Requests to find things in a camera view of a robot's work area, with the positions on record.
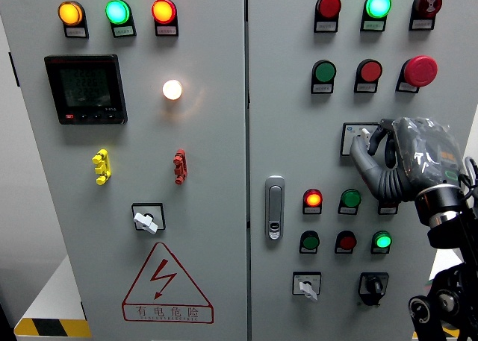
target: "red terminal connector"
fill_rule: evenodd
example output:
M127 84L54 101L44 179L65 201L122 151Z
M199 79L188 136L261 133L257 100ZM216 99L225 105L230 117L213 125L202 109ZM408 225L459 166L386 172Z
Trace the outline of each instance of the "red terminal connector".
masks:
M174 174L176 175L176 184L179 186L184 183L187 177L186 152L179 149L174 156L173 163L175 165Z

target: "green indicator light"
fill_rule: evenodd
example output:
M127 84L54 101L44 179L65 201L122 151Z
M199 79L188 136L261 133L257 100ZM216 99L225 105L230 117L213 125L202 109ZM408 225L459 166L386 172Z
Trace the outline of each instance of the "green indicator light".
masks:
M327 82L335 77L335 66L331 63L322 63L315 69L315 77L320 82Z
M358 190L346 190L342 193L341 200L348 208L356 208L361 202L360 192Z
M379 232L374 236L375 244L379 248L388 248L391 244L390 234L387 232Z
M312 250L319 246L319 240L316 237L306 237L302 244L304 248Z
M375 19L387 16L391 8L391 0L367 0L365 10L367 14Z
M112 0L106 4L106 16L113 24L124 24L129 14L129 6L123 0Z

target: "yellow black hazard stripe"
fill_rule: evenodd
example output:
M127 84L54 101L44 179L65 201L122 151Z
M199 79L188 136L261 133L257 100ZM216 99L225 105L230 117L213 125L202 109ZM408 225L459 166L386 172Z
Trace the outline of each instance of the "yellow black hazard stripe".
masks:
M86 320L21 319L15 327L17 336L91 337Z
M450 330L449 328L443 328L443 331L444 331L444 333L445 333L445 337L446 337L446 338L448 338L448 337L458 338L458 335L460 334L460 330ZM414 339L417 339L417 338L418 338L416 332L413 333L413 338L414 338Z

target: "orange indicator light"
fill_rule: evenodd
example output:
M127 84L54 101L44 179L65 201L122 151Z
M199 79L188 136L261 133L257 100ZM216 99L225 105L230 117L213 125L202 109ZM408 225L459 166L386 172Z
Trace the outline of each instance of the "orange indicator light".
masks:
M58 7L58 16L65 25L78 25L83 20L83 10L76 1L64 1Z
M159 24L169 24L176 17L176 6L170 0L157 0L151 7L152 17Z

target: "gray metal panel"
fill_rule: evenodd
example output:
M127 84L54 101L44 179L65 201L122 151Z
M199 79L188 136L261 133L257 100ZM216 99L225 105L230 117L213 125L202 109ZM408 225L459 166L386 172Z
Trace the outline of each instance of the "gray metal panel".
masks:
M95 339L246 339L243 0L172 0L178 38L155 36L154 0L125 0L137 37L122 39L111 35L109 0L76 0L86 10L88 40L64 37L62 1L0 0L0 13ZM43 63L50 54L117 54L128 123L60 125ZM169 79L184 87L176 103L162 98ZM91 162L100 148L113 169L101 187ZM189 172L181 186L173 174L178 148ZM166 230L135 231L134 202L163 203ZM156 242L212 303L214 324L123 319L122 301ZM174 281L168 287L181 295Z
M427 116L450 124L462 149L476 108L478 62L476 0L444 0L435 30L409 32L413 0L392 0L386 30L360 33L365 0L341 0L336 34L313 34L317 0L249 0L249 85L251 164L252 340L409 340L407 304L424 293L434 250L412 203L396 216L378 216L377 203L349 157L340 157L344 122L373 122L399 116ZM429 54L438 76L417 95L396 93L405 61ZM358 64L367 58L383 65L378 92L353 93ZM316 61L337 66L332 95L311 96ZM264 183L285 179L284 235L266 239ZM309 188L323 194L323 213L303 216ZM362 194L357 216L338 215L341 193ZM389 255L371 255L376 231L391 233ZM315 230L318 254L299 254L302 232ZM342 230L355 232L352 255L334 254ZM320 271L318 303L292 295L294 271ZM387 272L387 293L379 307L359 304L362 272Z

